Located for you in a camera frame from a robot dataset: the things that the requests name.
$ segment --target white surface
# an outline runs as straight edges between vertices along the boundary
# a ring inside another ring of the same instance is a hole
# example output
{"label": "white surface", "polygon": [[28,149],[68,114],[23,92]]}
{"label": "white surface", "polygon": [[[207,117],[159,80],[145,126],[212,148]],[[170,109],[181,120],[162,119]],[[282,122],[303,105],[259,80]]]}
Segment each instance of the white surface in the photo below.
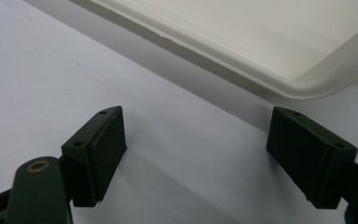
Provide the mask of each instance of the white surface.
{"label": "white surface", "polygon": [[[265,144],[271,109],[280,105],[358,146],[358,83],[311,102],[262,89],[254,95],[58,2],[84,27],[112,32],[128,51],[135,46],[137,55],[125,58],[22,1],[0,0],[0,192],[21,164],[59,157],[94,113],[122,105],[129,149],[104,201],[72,209],[76,224],[343,223],[346,204],[314,209]],[[142,59],[144,67],[131,61]],[[172,77],[159,74],[165,66]]]}
{"label": "white surface", "polygon": [[92,1],[287,97],[358,78],[358,1]]}

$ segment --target screw hole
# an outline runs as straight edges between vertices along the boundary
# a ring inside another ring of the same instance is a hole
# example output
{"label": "screw hole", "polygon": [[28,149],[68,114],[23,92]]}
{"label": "screw hole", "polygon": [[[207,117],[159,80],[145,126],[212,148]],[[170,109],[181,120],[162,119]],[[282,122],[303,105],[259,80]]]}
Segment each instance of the screw hole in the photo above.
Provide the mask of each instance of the screw hole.
{"label": "screw hole", "polygon": [[343,144],[341,144],[341,143],[335,143],[334,146],[336,146],[336,147],[345,147],[345,146],[344,146]]}
{"label": "screw hole", "polygon": [[83,146],[82,142],[75,142],[74,143],[74,147],[81,147],[81,146]]}
{"label": "screw hole", "polygon": [[27,171],[29,173],[36,173],[48,168],[49,165],[48,161],[36,161],[27,167]]}

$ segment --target dark green plastic part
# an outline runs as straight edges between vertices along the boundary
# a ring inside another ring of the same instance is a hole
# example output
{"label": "dark green plastic part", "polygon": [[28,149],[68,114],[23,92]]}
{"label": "dark green plastic part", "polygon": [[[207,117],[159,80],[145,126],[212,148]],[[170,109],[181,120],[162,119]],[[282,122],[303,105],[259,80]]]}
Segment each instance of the dark green plastic part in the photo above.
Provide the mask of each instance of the dark green plastic part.
{"label": "dark green plastic part", "polygon": [[337,208],[355,146],[296,111],[275,107],[267,150],[316,208]]}
{"label": "dark green plastic part", "polygon": [[93,207],[103,200],[126,149],[121,106],[100,111],[63,144],[74,206]]}
{"label": "dark green plastic part", "polygon": [[72,223],[58,159],[34,159],[17,170],[8,200],[5,223]]}

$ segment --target white table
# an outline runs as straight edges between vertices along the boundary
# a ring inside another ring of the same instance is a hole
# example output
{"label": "white table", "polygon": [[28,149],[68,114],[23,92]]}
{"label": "white table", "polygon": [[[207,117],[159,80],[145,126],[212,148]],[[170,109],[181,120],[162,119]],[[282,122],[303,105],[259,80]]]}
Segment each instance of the white table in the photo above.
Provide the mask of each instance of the white table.
{"label": "white table", "polygon": [[128,151],[103,202],[72,208],[76,224],[344,223],[344,201],[314,209],[265,145],[279,105],[358,146],[358,82],[284,99],[80,3],[0,0],[0,192],[21,164],[60,157],[94,113],[122,105]]}

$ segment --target white tray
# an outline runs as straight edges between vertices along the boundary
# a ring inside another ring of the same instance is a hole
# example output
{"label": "white tray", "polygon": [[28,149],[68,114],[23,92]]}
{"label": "white tray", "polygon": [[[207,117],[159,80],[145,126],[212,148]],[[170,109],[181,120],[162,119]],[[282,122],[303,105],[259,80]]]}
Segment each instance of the white tray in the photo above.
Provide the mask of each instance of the white tray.
{"label": "white tray", "polygon": [[358,79],[358,1],[92,1],[290,98]]}

